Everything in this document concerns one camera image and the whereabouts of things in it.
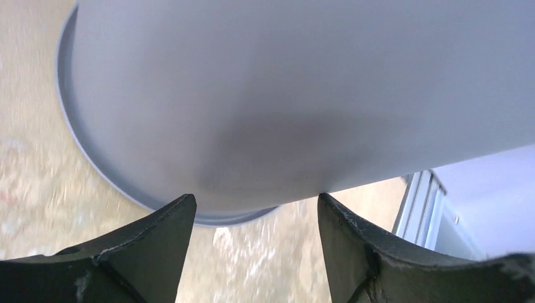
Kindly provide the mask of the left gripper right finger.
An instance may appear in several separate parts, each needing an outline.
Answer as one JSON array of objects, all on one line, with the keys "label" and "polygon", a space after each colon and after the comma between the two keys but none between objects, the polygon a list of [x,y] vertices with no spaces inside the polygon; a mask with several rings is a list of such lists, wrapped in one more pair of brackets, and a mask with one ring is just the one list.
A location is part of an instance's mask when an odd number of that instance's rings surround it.
[{"label": "left gripper right finger", "polygon": [[485,261],[410,243],[318,197],[319,233],[333,302],[533,302],[534,255]]}]

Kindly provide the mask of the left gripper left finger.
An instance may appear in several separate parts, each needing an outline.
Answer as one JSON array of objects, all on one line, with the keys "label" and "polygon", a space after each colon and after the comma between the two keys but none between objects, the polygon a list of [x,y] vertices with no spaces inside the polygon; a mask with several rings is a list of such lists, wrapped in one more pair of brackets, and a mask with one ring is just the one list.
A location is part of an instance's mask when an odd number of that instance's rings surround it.
[{"label": "left gripper left finger", "polygon": [[159,210],[56,254],[1,262],[2,302],[174,302],[196,200]]}]

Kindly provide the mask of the grey plastic bin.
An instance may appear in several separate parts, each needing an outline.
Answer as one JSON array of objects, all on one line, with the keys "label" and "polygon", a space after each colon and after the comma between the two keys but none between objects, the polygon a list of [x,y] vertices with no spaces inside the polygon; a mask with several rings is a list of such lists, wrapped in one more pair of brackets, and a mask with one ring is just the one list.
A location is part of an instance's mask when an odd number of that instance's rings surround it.
[{"label": "grey plastic bin", "polygon": [[199,223],[534,142],[533,1],[77,1],[57,48],[90,163]]}]

